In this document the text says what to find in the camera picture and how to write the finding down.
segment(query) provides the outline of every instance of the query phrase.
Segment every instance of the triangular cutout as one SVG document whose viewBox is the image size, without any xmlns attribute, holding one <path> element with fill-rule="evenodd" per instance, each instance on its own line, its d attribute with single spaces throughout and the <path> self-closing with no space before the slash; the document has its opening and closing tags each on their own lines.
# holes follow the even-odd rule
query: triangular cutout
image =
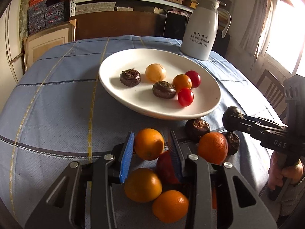
<svg viewBox="0 0 305 229">
<path fill-rule="evenodd" d="M 238 176 L 233 176 L 233 182 L 237 194 L 238 204 L 241 208 L 253 206 L 256 204 L 255 198 L 251 195 L 250 191 L 246 188 Z"/>
<path fill-rule="evenodd" d="M 46 203 L 48 205 L 62 208 L 65 202 L 65 196 L 68 188 L 68 182 L 69 178 L 68 177 L 63 177 L 54 191 L 50 194 L 48 197 Z"/>
</svg>

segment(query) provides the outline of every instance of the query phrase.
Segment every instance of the white pitcher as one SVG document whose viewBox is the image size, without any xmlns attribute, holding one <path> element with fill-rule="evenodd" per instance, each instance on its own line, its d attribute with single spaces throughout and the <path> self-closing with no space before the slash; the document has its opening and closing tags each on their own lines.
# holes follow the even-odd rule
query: white pitcher
<svg viewBox="0 0 305 229">
<path fill-rule="evenodd" d="M 222 31 L 222 37 L 225 37 L 231 24 L 229 12 L 219 8 L 217 0 L 199 0 L 199 4 L 186 27 L 180 48 L 181 52 L 195 59 L 208 60 L 216 38 L 218 11 L 228 15 L 228 23 Z"/>
</svg>

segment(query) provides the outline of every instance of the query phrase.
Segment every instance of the pitcher handle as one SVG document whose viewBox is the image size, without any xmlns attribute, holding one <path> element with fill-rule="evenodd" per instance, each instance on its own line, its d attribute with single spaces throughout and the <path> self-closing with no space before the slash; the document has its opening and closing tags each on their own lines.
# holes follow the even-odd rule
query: pitcher handle
<svg viewBox="0 0 305 229">
<path fill-rule="evenodd" d="M 226 11 L 225 9 L 220 8 L 220 7 L 218 8 L 218 11 L 224 12 L 228 16 L 228 23 L 227 23 L 226 27 L 224 28 L 224 30 L 222 30 L 222 38 L 224 38 L 229 29 L 229 26 L 231 24 L 231 15 L 228 11 Z"/>
</svg>

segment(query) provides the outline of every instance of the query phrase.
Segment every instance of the table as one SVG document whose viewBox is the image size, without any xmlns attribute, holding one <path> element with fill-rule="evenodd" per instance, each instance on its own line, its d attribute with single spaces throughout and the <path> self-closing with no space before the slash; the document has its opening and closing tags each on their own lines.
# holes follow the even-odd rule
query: table
<svg viewBox="0 0 305 229">
<path fill-rule="evenodd" d="M 174 39 L 131 35 L 86 39 L 56 46 L 34 63 L 0 115 L 0 197 L 22 226 L 71 161 L 95 161 L 102 152 L 124 142 L 128 131 L 136 133 L 146 127 L 159 130 L 166 140 L 169 130 L 178 138 L 185 137 L 185 121 L 162 121 L 130 110 L 106 92 L 97 76 L 101 62 L 115 52 L 153 48 L 184 56 L 180 44 Z M 256 87 L 217 53 L 211 52 L 204 62 L 189 59 L 207 69 L 221 88 L 219 107 L 204 117 L 211 130 L 225 130 L 222 114 L 229 106 L 280 122 Z M 268 178 L 270 155 L 259 141 L 247 134 L 239 136 L 240 150 L 229 161 L 259 192 Z M 154 164 L 134 156 L 131 169 Z M 170 226 L 159 222 L 151 213 L 151 203 L 128 200 L 121 185 L 113 190 L 118 228 L 124 224 L 183 228 L 183 220 Z"/>
</svg>

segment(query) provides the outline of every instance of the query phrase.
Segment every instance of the white plate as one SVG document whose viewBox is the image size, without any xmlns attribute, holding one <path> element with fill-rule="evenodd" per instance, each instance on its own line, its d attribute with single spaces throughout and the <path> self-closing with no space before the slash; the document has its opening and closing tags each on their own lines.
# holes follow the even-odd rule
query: white plate
<svg viewBox="0 0 305 229">
<path fill-rule="evenodd" d="M 195 70 L 201 77 L 199 87 L 193 89 L 194 101 L 182 107 L 177 95 L 173 99 L 154 96 L 151 83 L 145 76 L 145 69 L 153 63 L 161 64 L 166 70 L 165 81 L 172 83 L 176 75 Z M 120 82 L 120 73 L 136 69 L 141 82 L 127 87 Z M 159 119 L 189 120 L 200 118 L 212 112 L 220 103 L 221 92 L 216 80 L 204 68 L 177 54 L 155 49 L 130 49 L 117 52 L 106 58 L 99 69 L 100 81 L 107 92 L 128 108 Z"/>
</svg>

